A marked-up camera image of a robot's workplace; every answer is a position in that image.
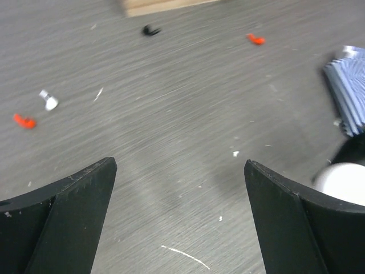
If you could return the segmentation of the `white earbud upper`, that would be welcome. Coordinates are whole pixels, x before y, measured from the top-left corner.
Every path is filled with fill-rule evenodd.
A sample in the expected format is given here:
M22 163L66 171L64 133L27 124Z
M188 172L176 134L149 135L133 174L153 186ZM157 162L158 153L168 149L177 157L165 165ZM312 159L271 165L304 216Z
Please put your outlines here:
M57 98L55 98L54 96L49 94L46 90L42 90L39 93L39 96L45 101L45 109L47 111L52 111L59 104L59 101L57 100Z

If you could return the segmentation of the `orange earbud left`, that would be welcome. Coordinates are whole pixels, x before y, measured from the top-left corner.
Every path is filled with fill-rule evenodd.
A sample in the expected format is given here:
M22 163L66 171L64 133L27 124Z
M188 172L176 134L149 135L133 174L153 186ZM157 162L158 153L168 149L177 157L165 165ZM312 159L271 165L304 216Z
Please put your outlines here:
M37 122L35 119L29 118L29 117L23 117L19 114L14 114L13 120L19 126L26 128L26 129L33 129L37 126Z

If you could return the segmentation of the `white earbud charging case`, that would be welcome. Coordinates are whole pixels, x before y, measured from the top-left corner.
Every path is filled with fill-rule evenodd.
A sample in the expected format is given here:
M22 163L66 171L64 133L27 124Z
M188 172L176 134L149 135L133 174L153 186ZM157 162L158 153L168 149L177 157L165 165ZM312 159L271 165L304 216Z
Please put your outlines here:
M331 164L316 174L314 188L328 196L364 206L364 166Z

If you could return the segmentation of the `orange earbud right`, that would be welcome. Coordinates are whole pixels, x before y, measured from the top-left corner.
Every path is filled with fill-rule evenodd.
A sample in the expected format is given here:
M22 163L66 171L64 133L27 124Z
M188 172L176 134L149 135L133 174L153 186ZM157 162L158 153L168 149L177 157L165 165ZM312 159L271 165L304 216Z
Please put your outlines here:
M246 35L247 39L254 45L264 45L266 40L264 37L257 37L254 34L250 33Z

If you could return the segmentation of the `orange earbud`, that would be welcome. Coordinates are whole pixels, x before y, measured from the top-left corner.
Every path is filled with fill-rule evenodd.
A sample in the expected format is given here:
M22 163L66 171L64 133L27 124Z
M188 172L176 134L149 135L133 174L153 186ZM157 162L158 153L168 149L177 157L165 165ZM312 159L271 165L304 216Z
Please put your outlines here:
M26 129L33 129L37 126L37 122L35 119L29 118L29 117L23 117L19 114L14 114L13 120L19 126L26 128Z
M250 33L246 35L247 39L254 45L264 45L266 40L264 37L257 37L254 34Z

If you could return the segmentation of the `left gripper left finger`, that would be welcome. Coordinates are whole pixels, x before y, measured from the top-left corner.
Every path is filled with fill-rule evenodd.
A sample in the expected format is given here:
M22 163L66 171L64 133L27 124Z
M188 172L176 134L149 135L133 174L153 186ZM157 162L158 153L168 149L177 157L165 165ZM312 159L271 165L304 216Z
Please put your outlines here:
M1 201L1 273L90 273L116 173L107 157Z

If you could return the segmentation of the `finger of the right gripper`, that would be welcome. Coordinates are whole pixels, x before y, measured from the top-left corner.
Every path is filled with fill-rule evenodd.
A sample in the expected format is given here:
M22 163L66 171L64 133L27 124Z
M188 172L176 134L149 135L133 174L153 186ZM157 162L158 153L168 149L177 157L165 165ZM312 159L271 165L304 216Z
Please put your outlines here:
M335 156L313 176L312 182L315 182L318 175L326 167L338 163L354 163L364 166L364 134L359 134L348 138L335 154Z

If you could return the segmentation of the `black earbud centre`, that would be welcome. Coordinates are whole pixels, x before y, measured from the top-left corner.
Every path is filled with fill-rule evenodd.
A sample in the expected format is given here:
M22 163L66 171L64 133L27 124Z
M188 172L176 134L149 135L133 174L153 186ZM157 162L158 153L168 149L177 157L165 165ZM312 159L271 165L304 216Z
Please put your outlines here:
M144 36L146 36L146 37L154 36L154 35L156 35L156 34L158 34L158 33L160 33L160 32L161 32L161 29L160 29L160 28L152 29L152 28L150 27L150 25L146 25L146 26L144 26L144 27L142 28L142 30L141 30L141 33L142 33Z

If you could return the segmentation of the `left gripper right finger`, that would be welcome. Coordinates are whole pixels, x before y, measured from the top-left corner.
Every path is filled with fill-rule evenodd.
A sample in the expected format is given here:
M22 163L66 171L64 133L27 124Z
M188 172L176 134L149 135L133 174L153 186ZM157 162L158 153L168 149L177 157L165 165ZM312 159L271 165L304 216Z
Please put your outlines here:
M266 273L364 273L364 206L252 160L244 176Z

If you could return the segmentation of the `blue striped cloth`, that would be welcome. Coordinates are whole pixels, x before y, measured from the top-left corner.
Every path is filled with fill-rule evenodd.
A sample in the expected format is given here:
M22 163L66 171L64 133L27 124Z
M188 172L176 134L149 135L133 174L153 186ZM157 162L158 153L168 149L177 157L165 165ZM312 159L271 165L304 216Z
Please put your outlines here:
M345 45L323 72L343 131L350 137L364 133L364 48Z

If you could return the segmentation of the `wooden clothes rack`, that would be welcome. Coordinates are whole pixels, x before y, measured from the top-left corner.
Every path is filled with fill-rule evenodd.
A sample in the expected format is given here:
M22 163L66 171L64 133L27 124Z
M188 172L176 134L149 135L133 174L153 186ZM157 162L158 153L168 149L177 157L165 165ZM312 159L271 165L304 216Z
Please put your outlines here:
M176 10L184 7L197 6L218 0L121 0L121 5L128 17L154 14L163 11Z

